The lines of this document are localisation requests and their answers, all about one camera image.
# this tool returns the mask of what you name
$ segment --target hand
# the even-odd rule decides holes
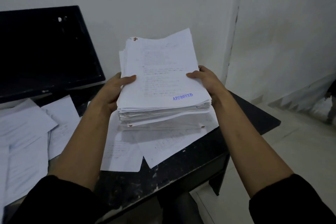
[[[325,98],[330,98],[331,97],[331,92],[327,92],[325,95],[324,95]]]
[[[136,75],[120,78],[121,72],[109,79],[100,89],[92,102],[107,105],[114,112],[117,109],[117,99],[119,97],[121,86],[134,82]]]
[[[209,92],[211,96],[218,95],[219,93],[226,91],[226,88],[222,82],[217,78],[217,76],[205,66],[198,66],[199,71],[194,71],[192,73],[187,73],[189,78],[198,78],[202,81],[204,88]]]

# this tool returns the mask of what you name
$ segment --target forearm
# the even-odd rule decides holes
[[[249,196],[292,175],[293,171],[259,135],[229,91],[223,89],[217,98],[214,109],[218,123]]]
[[[102,163],[110,115],[106,105],[93,100],[49,174],[93,190]]]

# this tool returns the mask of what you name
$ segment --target desk leg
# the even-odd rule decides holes
[[[217,196],[219,196],[219,191],[221,190],[221,186],[223,183],[226,168],[229,163],[229,159],[230,159],[230,154],[226,156],[223,170],[218,175],[216,175],[214,178],[209,180],[209,185],[212,187],[213,192],[215,192]]]

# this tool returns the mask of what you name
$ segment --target desk surface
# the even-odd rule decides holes
[[[84,113],[87,101],[93,98],[100,87],[101,85],[80,90],[80,94],[79,90],[70,91],[80,115]],[[237,95],[232,95],[261,135],[280,125],[278,119]],[[47,98],[38,104],[44,105],[46,101],[55,100]],[[228,153],[221,131],[216,128],[152,169],[143,159],[141,170],[137,173],[101,171],[94,192],[110,206],[111,212],[108,215],[113,216]]]

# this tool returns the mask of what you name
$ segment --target black desk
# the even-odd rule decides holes
[[[61,92],[36,103],[42,106],[70,94],[81,116],[86,110],[87,102],[101,87],[102,85],[98,85]],[[232,95],[261,135],[280,125],[280,120],[237,95]],[[160,198],[169,201],[207,181],[219,195],[229,158],[228,147],[220,129],[216,128],[152,169],[143,159],[141,170],[137,173],[101,171],[94,192],[111,209],[102,220],[107,223],[153,196],[157,196],[159,201]]]

